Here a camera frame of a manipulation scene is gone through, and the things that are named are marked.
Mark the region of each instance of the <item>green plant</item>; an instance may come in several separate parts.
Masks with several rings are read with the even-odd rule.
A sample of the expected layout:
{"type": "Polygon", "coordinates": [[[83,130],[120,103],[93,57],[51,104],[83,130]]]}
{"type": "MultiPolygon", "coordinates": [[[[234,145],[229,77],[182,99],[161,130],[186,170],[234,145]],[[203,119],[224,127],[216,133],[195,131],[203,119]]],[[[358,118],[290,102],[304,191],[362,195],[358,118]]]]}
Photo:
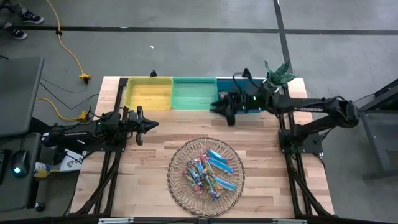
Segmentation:
{"type": "Polygon", "coordinates": [[[290,66],[290,61],[282,64],[276,71],[272,71],[269,68],[267,61],[264,61],[264,64],[267,69],[267,80],[273,87],[282,86],[287,88],[287,83],[299,76],[296,74],[287,73],[287,70],[290,66]]]}

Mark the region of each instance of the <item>person's foot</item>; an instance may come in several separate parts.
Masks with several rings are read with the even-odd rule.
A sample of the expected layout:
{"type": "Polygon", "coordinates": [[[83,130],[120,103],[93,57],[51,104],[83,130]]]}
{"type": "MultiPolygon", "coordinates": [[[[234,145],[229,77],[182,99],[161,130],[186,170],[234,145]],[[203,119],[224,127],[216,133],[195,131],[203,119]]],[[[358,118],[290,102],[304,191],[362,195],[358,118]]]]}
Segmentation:
{"type": "Polygon", "coordinates": [[[23,8],[19,15],[24,22],[31,22],[34,24],[41,24],[44,22],[44,18],[29,12],[29,10],[23,8]]]}
{"type": "Polygon", "coordinates": [[[24,31],[16,29],[11,23],[6,23],[2,27],[5,31],[11,34],[17,40],[24,40],[27,38],[27,34],[24,31]]]}

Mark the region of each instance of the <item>yellow bin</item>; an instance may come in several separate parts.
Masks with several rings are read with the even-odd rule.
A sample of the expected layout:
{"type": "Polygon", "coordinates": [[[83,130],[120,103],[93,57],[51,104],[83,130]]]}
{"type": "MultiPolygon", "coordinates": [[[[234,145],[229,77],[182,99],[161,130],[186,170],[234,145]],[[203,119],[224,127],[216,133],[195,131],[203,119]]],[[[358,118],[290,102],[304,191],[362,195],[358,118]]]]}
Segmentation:
{"type": "Polygon", "coordinates": [[[171,110],[171,77],[131,77],[127,83],[124,104],[135,110],[142,106],[145,110],[171,110]]]}

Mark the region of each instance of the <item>computer mouse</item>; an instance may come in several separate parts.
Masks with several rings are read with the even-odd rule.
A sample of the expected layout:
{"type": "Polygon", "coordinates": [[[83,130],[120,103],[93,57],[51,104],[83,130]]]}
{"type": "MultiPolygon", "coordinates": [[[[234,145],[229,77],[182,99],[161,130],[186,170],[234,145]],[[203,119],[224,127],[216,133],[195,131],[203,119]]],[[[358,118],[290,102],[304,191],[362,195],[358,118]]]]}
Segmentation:
{"type": "Polygon", "coordinates": [[[15,152],[11,157],[11,171],[17,178],[26,177],[29,173],[29,153],[25,150],[15,152]]]}

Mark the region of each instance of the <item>teal bin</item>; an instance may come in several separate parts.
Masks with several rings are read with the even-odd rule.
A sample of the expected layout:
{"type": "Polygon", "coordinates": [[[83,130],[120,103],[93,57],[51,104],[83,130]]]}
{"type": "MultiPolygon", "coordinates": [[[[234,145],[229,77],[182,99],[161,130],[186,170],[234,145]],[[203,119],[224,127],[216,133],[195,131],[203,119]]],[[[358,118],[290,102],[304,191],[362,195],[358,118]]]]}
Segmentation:
{"type": "Polygon", "coordinates": [[[217,100],[217,78],[174,77],[172,108],[175,110],[209,110],[217,100]]]}

